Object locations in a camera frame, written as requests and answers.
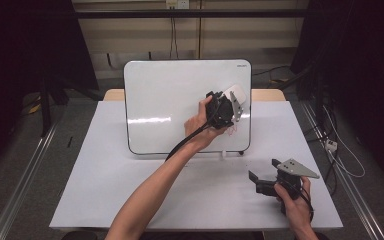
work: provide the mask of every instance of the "gray floor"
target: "gray floor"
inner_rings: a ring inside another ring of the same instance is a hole
[[[265,87],[268,84],[264,76],[258,76],[253,81],[253,84],[259,87]],[[102,80],[100,84],[101,93],[104,93],[106,89],[123,85],[120,80]],[[71,98],[67,106],[52,106],[53,115],[63,113],[61,122],[58,124],[49,149],[6,239],[61,239],[65,234],[50,229],[48,225],[80,151],[97,104],[76,93],[69,92],[69,95]],[[291,102],[303,131],[310,129],[311,125],[304,115],[300,102],[296,99],[294,88],[285,91],[285,96]],[[341,138],[360,158],[366,168],[366,176],[354,179],[354,182],[384,232],[384,173],[379,169],[370,152],[358,144],[352,128],[341,116],[340,110],[336,111],[336,115],[339,120],[338,129]],[[0,158],[0,213],[22,176],[39,142],[40,134],[40,113],[20,117],[11,136],[11,142]],[[315,135],[310,134],[307,138],[315,138]],[[326,173],[328,160],[320,143],[309,143],[309,147],[320,171],[322,174]],[[341,145],[339,150],[348,169],[359,173],[360,167],[355,164],[352,156]],[[328,185],[334,185],[333,177],[329,178]],[[345,227],[324,233],[331,239],[370,239],[340,182],[338,182],[338,189],[332,198]],[[104,232],[99,233],[100,239],[103,239],[104,236]],[[287,230],[266,232],[265,236],[266,239],[292,239],[292,234]]]

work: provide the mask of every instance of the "electrical outlet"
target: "electrical outlet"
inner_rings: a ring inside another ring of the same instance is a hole
[[[189,9],[189,0],[177,0],[177,9]]]
[[[166,0],[167,9],[176,9],[177,8],[177,0]]]

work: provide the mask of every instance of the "forearm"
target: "forearm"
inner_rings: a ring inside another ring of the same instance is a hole
[[[197,151],[193,145],[186,144],[148,177],[120,209],[106,239],[138,239],[180,171]]]

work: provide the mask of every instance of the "hand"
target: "hand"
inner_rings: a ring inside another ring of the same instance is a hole
[[[310,200],[310,180],[307,177],[301,177],[301,181],[303,183],[302,188],[305,190],[302,190],[302,194]],[[292,200],[286,189],[278,183],[274,185],[274,189],[285,203],[289,227],[295,233],[295,236],[298,239],[317,239],[310,224],[310,209],[304,199],[299,197]]]
[[[198,114],[189,118],[184,126],[185,126],[185,135],[189,136],[196,129],[200,128],[207,122],[207,113],[205,111],[205,106],[211,101],[212,96],[207,97],[199,102]],[[201,133],[193,137],[191,140],[187,142],[187,145],[191,145],[194,149],[199,152],[202,149],[208,147],[210,143],[217,136],[221,135],[226,131],[227,128],[215,129],[213,127],[204,129]]]

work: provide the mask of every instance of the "white table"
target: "white table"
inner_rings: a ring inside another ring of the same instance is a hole
[[[236,153],[201,154],[183,169],[148,231],[274,230],[288,228],[273,197],[255,192],[248,170],[274,180],[271,159],[289,158],[320,174],[289,102],[253,102],[251,145]],[[98,104],[50,227],[109,228],[135,188],[165,156],[137,156],[127,147],[124,102]],[[322,179],[312,179],[315,229],[342,227]]]

